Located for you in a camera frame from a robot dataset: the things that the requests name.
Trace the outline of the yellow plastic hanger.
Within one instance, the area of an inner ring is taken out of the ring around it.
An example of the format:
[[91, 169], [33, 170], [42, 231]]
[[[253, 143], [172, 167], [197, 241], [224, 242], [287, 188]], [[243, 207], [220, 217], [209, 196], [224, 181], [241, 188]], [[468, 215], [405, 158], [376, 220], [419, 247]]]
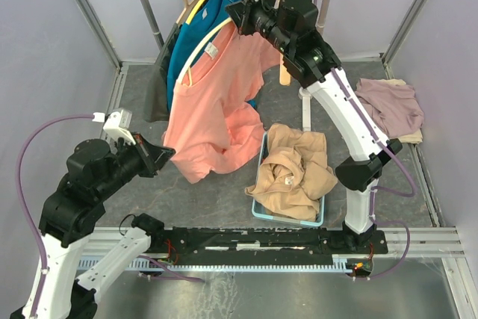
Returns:
[[197, 12], [200, 10], [200, 8], [206, 3], [207, 0], [198, 0], [198, 2], [193, 6], [192, 11], [188, 15], [188, 17], [185, 20], [186, 24], [190, 24], [191, 21], [193, 20], [194, 16], [197, 14]]

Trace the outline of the teal blue t shirt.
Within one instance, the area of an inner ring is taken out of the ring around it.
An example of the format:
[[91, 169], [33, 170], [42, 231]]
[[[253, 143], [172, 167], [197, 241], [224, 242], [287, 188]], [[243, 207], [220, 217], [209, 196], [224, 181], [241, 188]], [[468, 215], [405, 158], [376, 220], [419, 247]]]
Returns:
[[186, 24], [184, 21], [173, 49], [167, 74], [167, 107], [169, 111], [173, 103], [173, 89], [186, 60], [204, 36], [229, 16], [225, 6], [236, 1], [239, 0], [207, 0], [190, 24]]

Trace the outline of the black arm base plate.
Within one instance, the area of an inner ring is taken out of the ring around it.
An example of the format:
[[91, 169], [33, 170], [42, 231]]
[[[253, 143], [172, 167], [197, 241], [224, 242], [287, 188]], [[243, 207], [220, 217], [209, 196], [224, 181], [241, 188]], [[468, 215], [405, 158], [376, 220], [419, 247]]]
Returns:
[[153, 239], [146, 254], [171, 254], [173, 264], [203, 266], [325, 265], [333, 255], [388, 253], [385, 233], [364, 237], [322, 228], [210, 229], [173, 227]]

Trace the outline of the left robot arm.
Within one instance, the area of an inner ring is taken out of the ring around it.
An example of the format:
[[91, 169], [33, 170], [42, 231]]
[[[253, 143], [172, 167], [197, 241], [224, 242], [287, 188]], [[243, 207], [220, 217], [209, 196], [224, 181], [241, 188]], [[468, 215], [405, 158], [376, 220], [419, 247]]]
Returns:
[[104, 203], [135, 176], [152, 178], [175, 150], [154, 146], [141, 134], [120, 141], [112, 152], [105, 140], [85, 140], [66, 161], [67, 172], [43, 205], [34, 228], [42, 249], [27, 303], [12, 318], [93, 318], [105, 292], [126, 267], [146, 250], [165, 243], [164, 223], [148, 214], [135, 217], [119, 243], [87, 272], [76, 268]]

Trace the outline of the pink t shirt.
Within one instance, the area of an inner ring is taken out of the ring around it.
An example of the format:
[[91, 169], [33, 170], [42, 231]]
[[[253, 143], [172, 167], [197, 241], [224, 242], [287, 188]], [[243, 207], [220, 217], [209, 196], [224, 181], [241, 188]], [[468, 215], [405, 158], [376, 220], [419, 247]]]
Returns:
[[228, 24], [175, 85], [164, 145], [191, 184], [234, 172], [258, 154], [264, 125], [249, 102], [278, 64], [279, 52], [259, 34], [241, 36]]

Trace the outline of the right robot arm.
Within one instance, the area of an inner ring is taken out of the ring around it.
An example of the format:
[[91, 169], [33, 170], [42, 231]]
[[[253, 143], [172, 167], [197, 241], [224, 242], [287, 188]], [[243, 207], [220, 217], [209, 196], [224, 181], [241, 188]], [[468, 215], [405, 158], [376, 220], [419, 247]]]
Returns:
[[240, 0], [226, 6], [226, 12], [239, 34], [258, 33], [279, 51], [287, 72], [341, 133], [350, 154], [335, 170], [347, 189], [343, 244], [361, 252], [376, 230], [370, 196], [383, 167], [403, 148], [401, 142], [381, 132], [351, 89], [338, 56], [316, 28], [313, 0]]

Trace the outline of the pale peach plastic hanger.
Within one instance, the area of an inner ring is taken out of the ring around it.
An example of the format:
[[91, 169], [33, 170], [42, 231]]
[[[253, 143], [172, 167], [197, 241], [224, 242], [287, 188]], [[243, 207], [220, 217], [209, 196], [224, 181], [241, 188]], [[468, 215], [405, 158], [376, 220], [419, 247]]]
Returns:
[[284, 65], [284, 57], [281, 55], [280, 57], [280, 67], [279, 67], [279, 83], [282, 86], [290, 86], [291, 85], [291, 75], [288, 73], [285, 65]]

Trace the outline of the beige t shirt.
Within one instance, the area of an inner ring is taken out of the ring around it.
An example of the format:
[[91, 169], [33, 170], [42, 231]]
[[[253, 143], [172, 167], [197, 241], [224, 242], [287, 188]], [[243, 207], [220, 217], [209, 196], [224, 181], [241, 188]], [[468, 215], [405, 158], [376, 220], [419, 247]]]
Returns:
[[316, 220], [320, 199], [338, 183], [325, 134], [275, 123], [267, 132], [267, 152], [245, 194], [281, 217]]

